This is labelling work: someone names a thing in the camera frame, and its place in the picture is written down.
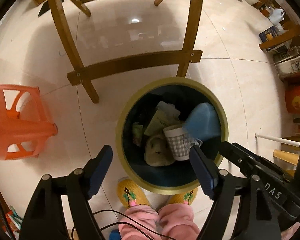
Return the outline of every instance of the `black mechanical arm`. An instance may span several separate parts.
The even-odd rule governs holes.
[[[219,153],[238,166],[245,178],[219,170],[199,147],[191,148],[191,165],[203,192],[214,201],[197,240],[222,239],[236,195],[240,204],[231,239],[280,240],[281,231],[300,222],[300,160],[293,178],[237,143],[222,142]],[[83,169],[60,178],[44,175],[26,210],[19,239],[68,240],[61,202],[61,195],[67,195],[80,240],[105,240],[88,200],[98,193],[112,156],[111,147],[105,145]],[[292,238],[296,239],[300,239],[300,228]]]

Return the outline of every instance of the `yellow rim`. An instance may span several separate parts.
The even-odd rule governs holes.
[[[123,144],[122,144],[123,127],[124,127],[126,118],[129,114],[130,110],[132,109],[132,107],[135,105],[135,103],[141,97],[143,97],[148,92],[150,92],[158,87],[166,86],[166,85],[185,85],[185,86],[191,87],[191,88],[201,92],[202,94],[204,94],[207,97],[207,99],[214,106],[215,110],[218,113],[218,117],[219,117],[220,125],[221,125],[221,141],[228,140],[228,122],[227,122],[227,118],[226,118],[226,113],[223,110],[223,107],[220,104],[217,97],[208,88],[206,88],[204,85],[200,84],[199,82],[193,81],[191,79],[183,78],[183,77],[170,77],[170,78],[164,78],[164,79],[154,81],[154,82],[146,85],[142,89],[140,89],[129,99],[129,101],[127,102],[126,106],[124,107],[124,109],[119,117],[116,131],[115,131],[116,132],[116,139],[115,139],[116,147],[117,147],[117,152],[118,152],[118,156],[119,156],[121,165],[123,166],[124,170],[129,175],[129,177],[140,187],[142,187],[148,191],[158,193],[158,194],[175,195],[175,194],[183,193],[183,192],[186,192],[186,191],[189,191],[189,190],[192,190],[192,189],[198,187],[200,185],[199,181],[195,180],[195,181],[192,181],[191,183],[188,183],[186,185],[182,185],[179,187],[160,187],[160,186],[151,184],[149,182],[146,182],[145,180],[140,178],[138,176],[138,174],[136,174],[133,171],[133,169],[130,167],[130,165],[128,164],[128,161],[124,155]],[[220,154],[217,154],[217,156],[214,160],[215,164],[217,166],[219,166],[222,159],[223,159],[223,157]]]

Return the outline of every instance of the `black cable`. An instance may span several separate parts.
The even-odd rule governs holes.
[[[121,213],[121,212],[119,212],[119,211],[117,211],[117,210],[103,209],[103,210],[94,212],[93,215],[96,215],[96,214],[99,214],[99,213],[105,212],[105,211],[111,211],[111,212],[118,213],[118,214],[120,214],[120,215],[122,215],[122,216],[124,216],[124,217],[126,217],[126,218],[128,218],[128,219],[130,219],[131,221],[135,222],[137,225],[139,225],[139,226],[141,226],[141,227],[143,227],[143,228],[149,230],[151,233],[154,233],[154,234],[159,235],[159,236],[166,237],[166,238],[171,239],[171,240],[176,240],[176,239],[174,239],[174,238],[172,238],[172,237],[169,237],[169,236],[165,236],[165,235],[159,234],[159,233],[157,233],[157,232],[155,232],[155,231],[153,231],[153,230],[151,230],[151,229],[145,227],[144,225],[141,225],[141,224],[138,223],[137,221],[133,220],[132,218],[128,217],[127,215],[125,215],[125,214],[123,214],[123,213]],[[150,238],[147,234],[145,234],[142,230],[140,230],[140,229],[137,228],[136,226],[134,226],[134,225],[132,225],[132,224],[130,224],[130,223],[127,223],[127,222],[116,222],[116,223],[107,225],[107,226],[101,228],[100,230],[102,231],[102,230],[104,230],[104,229],[106,229],[106,228],[109,228],[109,227],[111,227],[111,226],[118,225],[118,224],[126,224],[126,225],[130,225],[130,226],[132,226],[133,228],[137,229],[139,232],[143,233],[143,234],[144,234],[145,236],[147,236],[150,240],[153,240],[153,239]],[[73,240],[73,238],[74,238],[74,229],[75,229],[75,227],[73,227],[72,230],[71,230],[71,240]]]
[[[14,234],[13,234],[11,228],[10,228],[10,225],[9,225],[9,223],[8,223],[8,221],[7,221],[7,218],[6,218],[6,215],[5,215],[4,211],[3,211],[3,208],[2,208],[2,206],[1,206],[1,203],[0,203],[0,216],[1,216],[1,219],[2,219],[2,222],[3,222],[4,226],[5,226],[5,228],[6,228],[6,230],[7,230],[7,233],[8,233],[8,235],[9,235],[9,237],[10,237],[12,240],[16,240],[16,238],[15,238],[15,236],[14,236]]]

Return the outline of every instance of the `checkered paper cup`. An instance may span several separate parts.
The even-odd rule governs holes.
[[[189,159],[190,148],[199,145],[199,142],[182,129],[181,124],[172,125],[163,129],[170,151],[176,161]]]

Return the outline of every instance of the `blue object on floor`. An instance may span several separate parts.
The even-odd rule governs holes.
[[[114,229],[111,231],[109,235],[109,240],[121,240],[121,236],[118,229]]]
[[[182,127],[203,142],[221,135],[218,114],[209,103],[198,104]]]

